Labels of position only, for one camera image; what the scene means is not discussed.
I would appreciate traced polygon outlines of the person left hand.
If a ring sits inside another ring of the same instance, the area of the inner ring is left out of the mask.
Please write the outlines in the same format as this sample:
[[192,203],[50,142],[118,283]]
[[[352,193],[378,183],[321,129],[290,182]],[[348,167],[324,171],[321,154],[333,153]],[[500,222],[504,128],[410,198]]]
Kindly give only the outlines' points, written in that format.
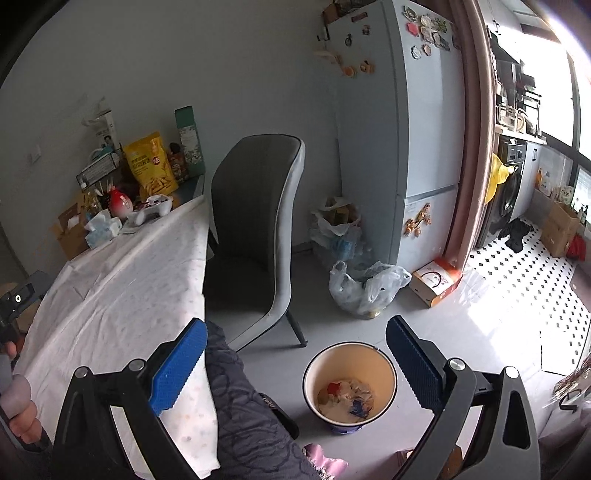
[[11,361],[17,348],[13,342],[1,347],[1,408],[14,436],[30,445],[42,437],[42,425],[37,419],[37,407],[31,399],[31,387],[22,375],[12,373]]

